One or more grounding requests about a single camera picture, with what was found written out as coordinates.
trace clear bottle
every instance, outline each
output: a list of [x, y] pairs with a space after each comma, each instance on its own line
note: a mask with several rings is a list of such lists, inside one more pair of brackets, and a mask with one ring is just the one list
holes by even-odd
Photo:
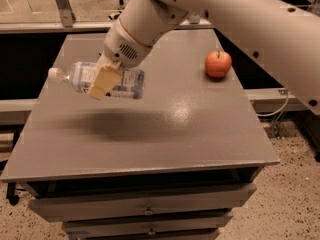
[[[50, 68], [48, 77], [58, 83], [65, 83], [80, 93], [87, 93], [95, 77], [97, 64], [93, 62], [76, 62], [69, 67]], [[117, 98], [140, 99], [144, 87], [144, 72], [133, 69], [123, 72], [122, 81], [106, 96]]]

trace white cable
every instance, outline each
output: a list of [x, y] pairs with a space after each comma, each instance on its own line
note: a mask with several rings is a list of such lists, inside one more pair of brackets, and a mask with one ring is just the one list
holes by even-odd
[[258, 114], [257, 113], [257, 116], [259, 117], [268, 117], [268, 116], [274, 116], [275, 114], [278, 114], [279, 112], [281, 112], [288, 104], [288, 101], [289, 101], [289, 91], [287, 91], [287, 98], [286, 98], [286, 101], [284, 102], [284, 104], [281, 106], [281, 108], [279, 108], [278, 110], [270, 113], [270, 114]]

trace white bottle cap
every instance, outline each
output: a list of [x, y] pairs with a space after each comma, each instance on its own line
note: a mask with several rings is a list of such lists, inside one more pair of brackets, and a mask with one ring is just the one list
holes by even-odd
[[60, 68], [50, 68], [49, 72], [48, 72], [48, 78], [50, 80], [59, 81], [59, 77], [58, 77], [59, 70], [60, 70]]

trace red apple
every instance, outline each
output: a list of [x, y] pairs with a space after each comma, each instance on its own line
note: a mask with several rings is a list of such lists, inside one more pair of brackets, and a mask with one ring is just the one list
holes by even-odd
[[223, 78], [231, 68], [232, 60], [225, 51], [210, 52], [205, 60], [205, 70], [213, 78]]

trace drawer handle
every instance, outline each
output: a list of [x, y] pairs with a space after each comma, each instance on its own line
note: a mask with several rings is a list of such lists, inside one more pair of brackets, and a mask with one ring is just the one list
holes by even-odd
[[155, 234], [157, 234], [157, 232], [153, 231], [153, 229], [150, 228], [150, 231], [147, 234], [148, 236], [154, 236]]
[[144, 211], [144, 215], [151, 216], [154, 212], [150, 209], [150, 206], [147, 206], [147, 209]]

